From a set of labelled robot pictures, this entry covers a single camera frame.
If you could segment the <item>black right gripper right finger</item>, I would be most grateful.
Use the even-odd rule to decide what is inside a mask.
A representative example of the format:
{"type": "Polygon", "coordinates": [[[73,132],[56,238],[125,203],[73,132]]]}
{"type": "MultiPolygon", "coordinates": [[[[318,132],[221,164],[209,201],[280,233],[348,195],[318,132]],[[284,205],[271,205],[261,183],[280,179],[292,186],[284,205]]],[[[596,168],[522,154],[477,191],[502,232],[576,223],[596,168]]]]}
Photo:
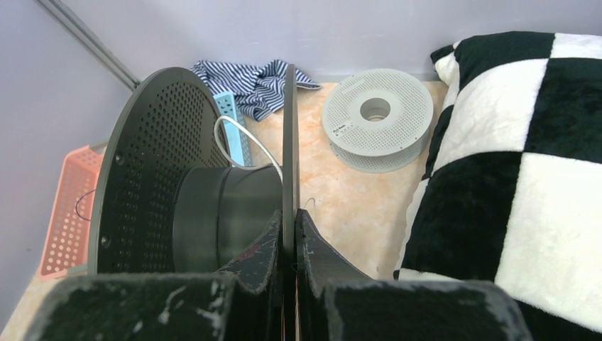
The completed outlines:
{"type": "Polygon", "coordinates": [[[518,305],[483,281],[377,281],[295,220],[302,340],[530,340],[518,305]]]}

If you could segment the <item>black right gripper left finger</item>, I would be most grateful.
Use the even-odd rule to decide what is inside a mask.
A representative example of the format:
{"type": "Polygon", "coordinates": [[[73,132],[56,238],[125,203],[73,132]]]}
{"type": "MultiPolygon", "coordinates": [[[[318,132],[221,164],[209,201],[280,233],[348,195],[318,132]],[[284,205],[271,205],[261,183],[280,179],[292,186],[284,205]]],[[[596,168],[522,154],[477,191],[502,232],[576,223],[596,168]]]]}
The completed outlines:
{"type": "Polygon", "coordinates": [[[279,333],[282,213],[214,273],[103,274],[60,281],[26,340],[269,340],[279,333]]]}

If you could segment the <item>black cable spool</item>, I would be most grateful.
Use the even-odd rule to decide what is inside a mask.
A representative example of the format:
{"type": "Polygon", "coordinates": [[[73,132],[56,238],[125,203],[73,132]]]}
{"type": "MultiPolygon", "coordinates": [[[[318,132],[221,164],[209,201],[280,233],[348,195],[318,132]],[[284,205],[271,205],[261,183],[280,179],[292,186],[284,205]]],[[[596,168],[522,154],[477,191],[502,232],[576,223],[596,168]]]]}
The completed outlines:
{"type": "Polygon", "coordinates": [[[225,123],[192,71],[167,67],[132,93],[109,138],[89,228],[88,274],[213,272],[282,217],[294,249],[300,204],[297,85],[285,70],[282,159],[232,165],[225,123]]]}

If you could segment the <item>blue perforated plastic basket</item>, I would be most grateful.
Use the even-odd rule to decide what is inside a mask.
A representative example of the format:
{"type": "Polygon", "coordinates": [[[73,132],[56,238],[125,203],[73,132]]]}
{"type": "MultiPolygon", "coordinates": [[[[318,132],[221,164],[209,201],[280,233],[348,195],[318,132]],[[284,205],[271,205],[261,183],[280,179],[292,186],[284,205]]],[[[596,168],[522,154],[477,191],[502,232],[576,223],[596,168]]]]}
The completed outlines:
{"type": "MultiPolygon", "coordinates": [[[[238,112],[232,92],[225,91],[216,94],[214,100],[222,116],[228,116],[241,126],[246,126],[244,115],[238,112]]],[[[250,141],[247,135],[227,120],[223,121],[223,125],[232,159],[243,166],[252,166],[250,141]]]]}

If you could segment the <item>pink perforated plastic basket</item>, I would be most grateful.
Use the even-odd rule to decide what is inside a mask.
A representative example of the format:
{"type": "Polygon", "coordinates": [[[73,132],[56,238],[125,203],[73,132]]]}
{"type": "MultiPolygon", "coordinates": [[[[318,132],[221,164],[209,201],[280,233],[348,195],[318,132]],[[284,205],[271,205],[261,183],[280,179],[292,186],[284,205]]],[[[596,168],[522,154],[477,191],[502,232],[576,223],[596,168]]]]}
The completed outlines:
{"type": "Polygon", "coordinates": [[[90,146],[63,160],[39,266],[43,280],[87,270],[89,229],[103,153],[90,146]]]}

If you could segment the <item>black white checkered pillow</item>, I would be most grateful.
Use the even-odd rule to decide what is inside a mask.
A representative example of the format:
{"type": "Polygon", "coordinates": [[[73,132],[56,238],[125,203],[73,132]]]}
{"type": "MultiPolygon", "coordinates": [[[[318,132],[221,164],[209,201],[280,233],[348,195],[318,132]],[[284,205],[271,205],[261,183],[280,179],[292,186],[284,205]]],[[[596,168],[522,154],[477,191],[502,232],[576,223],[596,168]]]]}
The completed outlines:
{"type": "Polygon", "coordinates": [[[535,340],[601,339],[601,37],[435,50],[447,87],[396,280],[490,281],[535,340]]]}

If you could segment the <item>blue white striped cloth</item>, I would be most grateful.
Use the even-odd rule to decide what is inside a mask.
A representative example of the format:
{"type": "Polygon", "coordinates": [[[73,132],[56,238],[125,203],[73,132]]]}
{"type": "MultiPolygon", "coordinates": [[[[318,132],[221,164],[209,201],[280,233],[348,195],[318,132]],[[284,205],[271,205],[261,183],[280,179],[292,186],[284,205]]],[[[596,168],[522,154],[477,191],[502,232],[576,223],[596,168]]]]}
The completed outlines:
{"type": "Polygon", "coordinates": [[[191,71],[213,95],[232,93],[240,113],[262,121],[284,106],[289,66],[279,59],[264,66],[200,60],[191,71]]]}

